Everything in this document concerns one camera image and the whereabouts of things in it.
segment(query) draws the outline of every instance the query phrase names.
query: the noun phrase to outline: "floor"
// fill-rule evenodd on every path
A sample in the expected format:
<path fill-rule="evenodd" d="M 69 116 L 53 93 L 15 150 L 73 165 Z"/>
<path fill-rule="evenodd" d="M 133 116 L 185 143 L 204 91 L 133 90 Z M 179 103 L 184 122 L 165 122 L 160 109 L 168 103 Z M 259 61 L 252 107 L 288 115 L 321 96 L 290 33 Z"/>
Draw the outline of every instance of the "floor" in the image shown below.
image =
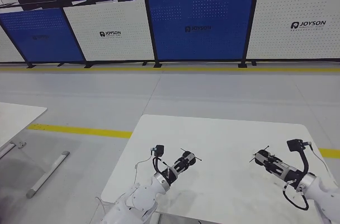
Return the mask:
<path fill-rule="evenodd" d="M 0 101 L 47 107 L 37 123 L 98 129 L 132 131 L 143 114 L 299 123 L 320 148 L 340 149 L 340 72 L 0 71 Z M 127 139 L 39 130 L 25 130 L 20 137 L 26 147 L 0 160 L 2 223 L 97 223 L 103 209 L 95 196 L 100 196 Z M 64 150 L 70 156 L 26 199 L 42 170 Z M 340 185 L 340 160 L 325 160 Z M 163 216 L 161 224 L 170 223 L 198 222 Z"/>

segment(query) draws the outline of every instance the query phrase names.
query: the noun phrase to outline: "yellow floor line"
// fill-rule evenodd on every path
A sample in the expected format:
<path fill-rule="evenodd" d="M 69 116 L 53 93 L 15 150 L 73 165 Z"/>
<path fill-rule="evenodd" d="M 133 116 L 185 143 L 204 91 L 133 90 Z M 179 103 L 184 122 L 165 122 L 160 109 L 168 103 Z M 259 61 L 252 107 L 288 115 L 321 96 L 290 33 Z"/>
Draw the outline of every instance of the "yellow floor line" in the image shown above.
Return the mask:
<path fill-rule="evenodd" d="M 30 130 L 45 130 L 48 132 L 62 132 L 71 134 L 88 134 L 92 136 L 105 136 L 112 138 L 130 138 L 132 132 L 125 132 L 122 130 L 106 130 L 106 129 L 93 129 L 93 128 L 79 128 L 59 125 L 48 124 L 31 124 L 28 129 Z M 320 153 L 326 158 L 340 158 L 340 150 L 331 150 L 327 148 L 320 148 Z"/>
<path fill-rule="evenodd" d="M 320 148 L 320 153 L 325 158 L 340 158 L 340 150 L 332 150 L 328 148 Z"/>
<path fill-rule="evenodd" d="M 174 71 L 174 72 L 340 72 L 340 68 L 228 68 L 228 67 L 107 67 L 107 68 L 0 68 L 0 71 L 87 72 L 87 71 Z"/>
<path fill-rule="evenodd" d="M 31 124 L 30 130 L 45 130 L 48 132 L 62 132 L 72 134 L 89 134 L 92 136 L 106 136 L 113 138 L 130 138 L 132 132 L 124 132 L 121 130 L 105 130 L 93 128 L 79 128 L 69 126 L 47 125 L 47 124 Z"/>

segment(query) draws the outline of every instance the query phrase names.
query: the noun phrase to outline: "robot forearm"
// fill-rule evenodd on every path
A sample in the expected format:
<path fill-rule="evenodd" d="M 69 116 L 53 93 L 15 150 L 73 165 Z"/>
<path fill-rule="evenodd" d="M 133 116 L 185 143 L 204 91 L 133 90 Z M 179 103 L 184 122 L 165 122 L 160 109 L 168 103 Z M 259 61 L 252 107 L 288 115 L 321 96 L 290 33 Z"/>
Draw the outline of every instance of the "robot forearm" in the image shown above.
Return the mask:
<path fill-rule="evenodd" d="M 322 180 L 312 174 L 306 174 L 299 185 L 305 197 L 314 200 L 326 218 L 340 223 L 340 188 L 326 189 Z"/>
<path fill-rule="evenodd" d="M 157 173 L 152 176 L 150 186 L 134 184 L 124 193 L 114 204 L 111 210 L 101 220 L 101 224 L 143 224 L 152 216 L 157 209 L 157 194 L 165 194 L 171 184 L 177 180 L 178 175 L 188 169 L 196 162 L 195 155 L 185 151 L 172 167 L 167 167 L 162 172 L 158 169 L 159 158 L 163 154 L 163 146 L 157 146 L 153 165 Z M 126 205 L 126 201 L 131 197 L 133 208 Z"/>
<path fill-rule="evenodd" d="M 266 150 L 259 150 L 255 154 L 255 162 L 264 166 L 269 173 L 276 175 L 286 182 L 283 195 L 296 208 L 308 210 L 309 206 L 306 200 L 312 199 L 322 215 L 324 223 L 330 221 L 340 223 L 340 189 L 326 189 L 319 177 L 308 172 L 309 165 L 304 154 L 304 149 L 305 146 L 310 146 L 311 150 L 313 150 L 311 143 L 294 139 L 287 141 L 287 144 L 291 152 L 299 152 L 304 164 L 303 171 L 282 162 L 282 160 L 271 155 Z M 306 203 L 305 208 L 297 206 L 286 196 L 285 190 L 288 185 L 291 185 L 297 192 L 302 194 Z"/>

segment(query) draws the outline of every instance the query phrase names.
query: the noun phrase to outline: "black cable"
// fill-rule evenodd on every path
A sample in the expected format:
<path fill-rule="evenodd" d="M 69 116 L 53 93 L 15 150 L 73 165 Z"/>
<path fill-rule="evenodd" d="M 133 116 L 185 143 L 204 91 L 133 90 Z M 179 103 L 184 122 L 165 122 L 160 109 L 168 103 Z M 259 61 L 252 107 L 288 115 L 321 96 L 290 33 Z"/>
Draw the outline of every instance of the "black cable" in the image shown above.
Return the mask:
<path fill-rule="evenodd" d="M 309 209 L 308 202 L 306 201 L 306 198 L 305 198 L 304 195 L 302 195 L 302 198 L 303 198 L 304 203 L 305 203 L 305 208 L 299 207 L 299 206 L 297 206 L 294 202 L 292 202 L 292 201 L 287 197 L 287 195 L 286 195 L 286 189 L 287 189 L 287 185 L 284 186 L 283 195 L 284 195 L 284 197 L 285 197 L 285 198 L 286 198 L 286 199 L 287 199 L 294 207 L 296 207 L 296 208 L 298 208 L 298 209 L 300 209 L 300 210 L 304 210 L 304 211 L 307 211 L 307 210 Z"/>
<path fill-rule="evenodd" d="M 161 174 L 161 172 L 160 172 L 160 170 L 158 168 L 158 159 L 159 159 L 159 157 L 154 157 L 153 158 L 153 166 L 154 166 L 154 170 Z"/>

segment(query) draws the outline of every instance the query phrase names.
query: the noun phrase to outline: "white tabletop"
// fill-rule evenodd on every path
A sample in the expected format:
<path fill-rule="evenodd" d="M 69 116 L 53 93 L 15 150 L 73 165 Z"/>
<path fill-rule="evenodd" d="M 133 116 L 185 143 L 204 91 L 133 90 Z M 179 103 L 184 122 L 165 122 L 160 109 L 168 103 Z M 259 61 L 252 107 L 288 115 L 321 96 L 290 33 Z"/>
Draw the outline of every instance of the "white tabletop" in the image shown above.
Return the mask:
<path fill-rule="evenodd" d="M 0 150 L 47 108 L 0 102 Z"/>
<path fill-rule="evenodd" d="M 287 147 L 286 141 L 295 138 L 313 142 L 300 124 L 143 115 L 101 198 L 114 202 L 126 192 L 134 182 L 135 164 L 149 157 L 151 147 L 163 144 L 162 159 L 168 165 L 181 156 L 180 148 L 203 161 L 196 161 L 179 175 L 166 195 L 158 196 L 157 212 L 216 223 L 317 224 L 320 218 L 312 201 L 308 211 L 295 208 L 282 195 L 282 180 L 263 166 L 249 163 L 254 153 L 270 145 L 268 151 L 303 170 L 299 154 Z M 321 157 L 314 143 L 313 148 Z M 310 149 L 305 154 L 309 171 L 320 176 L 326 186 L 334 187 L 322 162 Z M 151 160 L 142 163 L 136 182 L 149 185 L 154 173 Z M 294 190 L 288 195 L 292 198 Z M 294 201 L 304 205 L 300 196 Z"/>

